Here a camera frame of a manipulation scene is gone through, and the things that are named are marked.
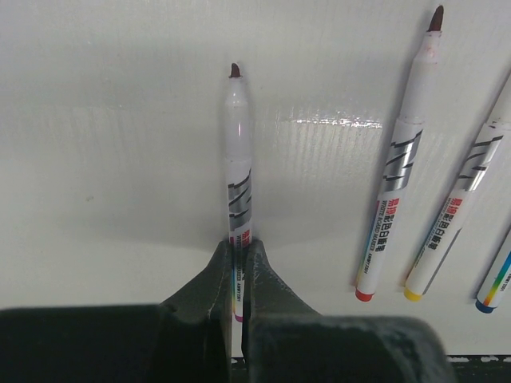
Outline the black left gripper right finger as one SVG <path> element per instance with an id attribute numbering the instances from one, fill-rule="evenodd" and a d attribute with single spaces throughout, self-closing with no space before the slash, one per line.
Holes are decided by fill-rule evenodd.
<path id="1" fill-rule="evenodd" d="M 403 316 L 321 315 L 247 252 L 242 351 L 251 382 L 454 382 L 437 334 Z"/>

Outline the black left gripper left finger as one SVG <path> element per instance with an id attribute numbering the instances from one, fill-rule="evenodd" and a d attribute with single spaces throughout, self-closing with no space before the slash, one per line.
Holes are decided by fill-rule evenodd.
<path id="1" fill-rule="evenodd" d="M 231 251 L 157 304 L 1 312 L 4 382 L 228 382 Z"/>

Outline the yellow whiteboard marker pen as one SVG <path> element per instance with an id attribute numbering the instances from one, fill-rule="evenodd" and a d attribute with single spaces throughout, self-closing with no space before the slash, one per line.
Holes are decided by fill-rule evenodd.
<path id="1" fill-rule="evenodd" d="M 478 187 L 509 136 L 510 80 L 507 80 L 414 260 L 403 291 L 408 300 L 420 301 L 430 288 L 461 232 Z"/>

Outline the purple whiteboard marker pen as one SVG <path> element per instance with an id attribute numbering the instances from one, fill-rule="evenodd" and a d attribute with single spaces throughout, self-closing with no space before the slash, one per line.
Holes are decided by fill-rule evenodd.
<path id="1" fill-rule="evenodd" d="M 228 239 L 233 249 L 233 314 L 244 320 L 244 256 L 252 242 L 252 120 L 240 66 L 231 64 L 224 115 Z"/>

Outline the red whiteboard marker pen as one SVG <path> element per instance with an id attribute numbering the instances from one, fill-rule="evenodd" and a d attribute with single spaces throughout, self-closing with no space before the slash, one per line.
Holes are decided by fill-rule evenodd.
<path id="1" fill-rule="evenodd" d="M 402 104 L 386 152 L 364 255 L 355 279 L 355 297 L 361 302 L 369 302 L 374 297 L 397 231 L 396 222 L 402 211 L 406 187 L 428 117 L 430 95 L 438 69 L 444 12 L 443 5 L 434 11 L 410 67 Z"/>

